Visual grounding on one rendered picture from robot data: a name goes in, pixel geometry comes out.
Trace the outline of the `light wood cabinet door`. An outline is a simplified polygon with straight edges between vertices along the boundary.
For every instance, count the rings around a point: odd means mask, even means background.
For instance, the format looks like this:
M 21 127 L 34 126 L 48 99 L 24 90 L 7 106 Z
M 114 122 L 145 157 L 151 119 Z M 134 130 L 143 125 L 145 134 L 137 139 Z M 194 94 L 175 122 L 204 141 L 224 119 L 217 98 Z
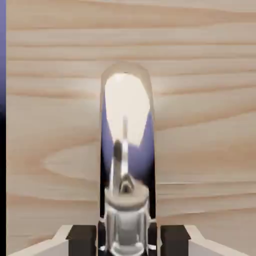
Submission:
M 101 76 L 150 76 L 157 221 L 256 256 L 256 0 L 6 0 L 11 254 L 98 217 Z

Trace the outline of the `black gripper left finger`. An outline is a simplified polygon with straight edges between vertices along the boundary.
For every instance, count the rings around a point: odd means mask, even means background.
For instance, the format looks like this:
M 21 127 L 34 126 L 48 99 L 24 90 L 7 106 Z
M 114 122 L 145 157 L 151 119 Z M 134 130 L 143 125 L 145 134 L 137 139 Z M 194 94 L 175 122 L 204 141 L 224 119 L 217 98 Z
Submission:
M 95 225 L 62 225 L 47 239 L 8 256 L 97 256 Z

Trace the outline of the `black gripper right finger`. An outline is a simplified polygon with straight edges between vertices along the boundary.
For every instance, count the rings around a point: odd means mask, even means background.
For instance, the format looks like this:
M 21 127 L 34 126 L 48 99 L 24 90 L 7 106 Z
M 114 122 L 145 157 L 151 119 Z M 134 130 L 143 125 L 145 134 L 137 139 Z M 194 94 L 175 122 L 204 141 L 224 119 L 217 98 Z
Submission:
M 160 256 L 248 256 L 203 237 L 195 225 L 162 225 Z

